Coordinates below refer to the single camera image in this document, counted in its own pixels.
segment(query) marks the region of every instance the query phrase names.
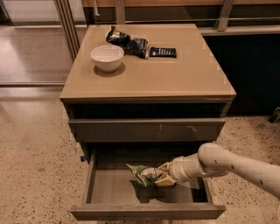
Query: closed drawer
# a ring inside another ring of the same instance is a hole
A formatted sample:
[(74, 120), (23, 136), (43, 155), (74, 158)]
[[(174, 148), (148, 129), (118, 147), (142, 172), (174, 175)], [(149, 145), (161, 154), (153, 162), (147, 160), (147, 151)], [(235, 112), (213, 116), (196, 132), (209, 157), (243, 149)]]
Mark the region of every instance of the closed drawer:
[(125, 164), (158, 167), (172, 160), (177, 149), (93, 149), (83, 201), (70, 212), (78, 221), (217, 219), (223, 205), (211, 200), (207, 182), (194, 178), (183, 185), (141, 187)]
[(184, 119), (70, 119), (78, 142), (214, 141), (225, 123), (222, 118)]

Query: speckled floor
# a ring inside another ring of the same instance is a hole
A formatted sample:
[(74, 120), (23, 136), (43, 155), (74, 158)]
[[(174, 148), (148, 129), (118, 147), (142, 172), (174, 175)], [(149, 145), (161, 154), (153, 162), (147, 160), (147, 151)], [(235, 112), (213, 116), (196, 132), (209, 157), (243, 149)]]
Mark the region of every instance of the speckled floor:
[[(60, 91), (0, 88), (1, 224), (78, 223), (68, 210), (81, 203), (88, 164), (80, 161), (82, 151), (67, 125)], [(228, 117), (217, 143), (239, 155), (280, 165), (280, 123), (271, 124), (268, 117)], [(279, 200), (247, 181), (228, 174), (210, 178), (208, 184), (213, 202), (227, 208), (217, 220), (81, 223), (279, 223)]]

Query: white bowl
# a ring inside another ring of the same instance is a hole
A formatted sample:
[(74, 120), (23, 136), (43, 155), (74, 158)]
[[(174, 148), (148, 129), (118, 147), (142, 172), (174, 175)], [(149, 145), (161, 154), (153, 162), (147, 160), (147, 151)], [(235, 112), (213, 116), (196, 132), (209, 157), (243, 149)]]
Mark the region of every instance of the white bowl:
[(118, 45), (101, 45), (90, 53), (95, 65), (106, 73), (114, 72), (122, 64), (123, 55)]

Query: wooden cabinet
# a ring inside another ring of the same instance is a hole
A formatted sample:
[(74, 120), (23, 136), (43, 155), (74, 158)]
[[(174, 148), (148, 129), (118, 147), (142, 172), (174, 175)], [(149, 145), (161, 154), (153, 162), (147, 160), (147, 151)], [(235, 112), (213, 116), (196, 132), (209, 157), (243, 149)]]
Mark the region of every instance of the wooden cabinet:
[(126, 53), (113, 73), (90, 59), (106, 44), (108, 25), (90, 26), (61, 94), (69, 126), (84, 150), (89, 170), (77, 220), (129, 218), (215, 219), (207, 183), (141, 188), (126, 165), (160, 166), (193, 154), (217, 139), (235, 91), (193, 24), (123, 25), (150, 46), (175, 47), (176, 59)]

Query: black wrapper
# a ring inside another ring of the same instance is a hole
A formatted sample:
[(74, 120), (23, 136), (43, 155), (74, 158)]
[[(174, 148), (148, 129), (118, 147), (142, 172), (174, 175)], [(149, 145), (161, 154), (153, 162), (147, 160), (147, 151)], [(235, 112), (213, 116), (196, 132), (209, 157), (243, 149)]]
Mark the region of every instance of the black wrapper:
[(130, 41), (130, 35), (117, 31), (116, 27), (112, 25), (111, 30), (107, 34), (106, 41), (113, 45), (125, 48)]
[(132, 38), (129, 34), (117, 31), (115, 26), (111, 26), (106, 41), (131, 51), (139, 58), (145, 59), (148, 56), (148, 40), (144, 38)]

